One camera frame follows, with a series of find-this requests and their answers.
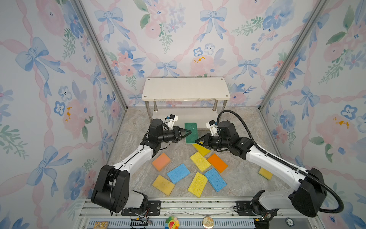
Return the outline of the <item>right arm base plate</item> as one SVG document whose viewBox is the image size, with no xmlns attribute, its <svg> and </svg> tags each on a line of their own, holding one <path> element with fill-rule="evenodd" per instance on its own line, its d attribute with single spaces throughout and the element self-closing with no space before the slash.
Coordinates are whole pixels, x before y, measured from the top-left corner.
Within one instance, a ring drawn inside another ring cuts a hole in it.
<svg viewBox="0 0 366 229">
<path fill-rule="evenodd" d="M 260 203 L 251 201 L 236 201 L 233 206 L 234 212 L 239 216 L 252 216 L 255 221 L 271 221 L 274 216 L 277 216 L 278 209 L 266 210 Z"/>
</svg>

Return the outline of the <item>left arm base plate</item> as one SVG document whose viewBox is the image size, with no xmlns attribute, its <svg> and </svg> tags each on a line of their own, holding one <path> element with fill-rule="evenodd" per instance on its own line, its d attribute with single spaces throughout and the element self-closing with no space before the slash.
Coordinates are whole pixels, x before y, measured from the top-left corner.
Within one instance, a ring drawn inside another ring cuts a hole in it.
<svg viewBox="0 0 366 229">
<path fill-rule="evenodd" d="M 160 216 L 161 201 L 148 200 L 139 208 L 125 208 L 122 210 L 122 216 L 142 217 L 142 216 Z"/>
</svg>

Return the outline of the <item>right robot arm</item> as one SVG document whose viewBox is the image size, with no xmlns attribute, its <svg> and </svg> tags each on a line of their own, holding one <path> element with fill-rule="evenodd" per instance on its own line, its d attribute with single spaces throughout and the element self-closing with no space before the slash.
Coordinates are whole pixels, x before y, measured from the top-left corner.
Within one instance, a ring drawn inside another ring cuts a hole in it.
<svg viewBox="0 0 366 229">
<path fill-rule="evenodd" d="M 263 216 L 279 209 L 297 210 L 307 217 L 315 217 L 327 197 L 327 191 L 313 179 L 323 182 L 321 173 L 312 169 L 306 171 L 298 166 L 283 161 L 281 158 L 259 149 L 253 140 L 240 137 L 234 124 L 224 121 L 215 125 L 214 121 L 206 124 L 210 132 L 198 138 L 196 143 L 216 152 L 228 150 L 233 155 L 259 165 L 271 174 L 284 181 L 289 189 L 270 192 L 260 190 L 242 211 L 251 211 L 254 215 Z"/>
</svg>

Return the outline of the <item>green scrub sponge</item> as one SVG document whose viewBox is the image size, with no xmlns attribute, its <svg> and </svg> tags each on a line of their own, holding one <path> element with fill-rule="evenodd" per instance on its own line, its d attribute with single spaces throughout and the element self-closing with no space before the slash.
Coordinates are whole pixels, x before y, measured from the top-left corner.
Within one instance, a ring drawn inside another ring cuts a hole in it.
<svg viewBox="0 0 366 229">
<path fill-rule="evenodd" d="M 190 130 L 191 134 L 188 135 L 186 139 L 187 144 L 194 144 L 196 139 L 198 139 L 198 128 L 197 123 L 185 123 L 185 129 Z"/>
</svg>

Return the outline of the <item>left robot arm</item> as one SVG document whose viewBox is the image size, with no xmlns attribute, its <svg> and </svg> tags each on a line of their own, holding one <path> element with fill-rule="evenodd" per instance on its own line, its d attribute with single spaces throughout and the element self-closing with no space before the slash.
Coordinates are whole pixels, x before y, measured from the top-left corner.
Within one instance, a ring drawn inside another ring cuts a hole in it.
<svg viewBox="0 0 366 229">
<path fill-rule="evenodd" d="M 178 143 L 191 135 L 191 130 L 173 126 L 173 123 L 153 119 L 133 153 L 113 166 L 103 166 L 91 202 L 108 209 L 111 214 L 123 210 L 135 215 L 145 214 L 148 211 L 148 197 L 139 191 L 130 191 L 130 177 L 162 149 L 162 143 Z"/>
</svg>

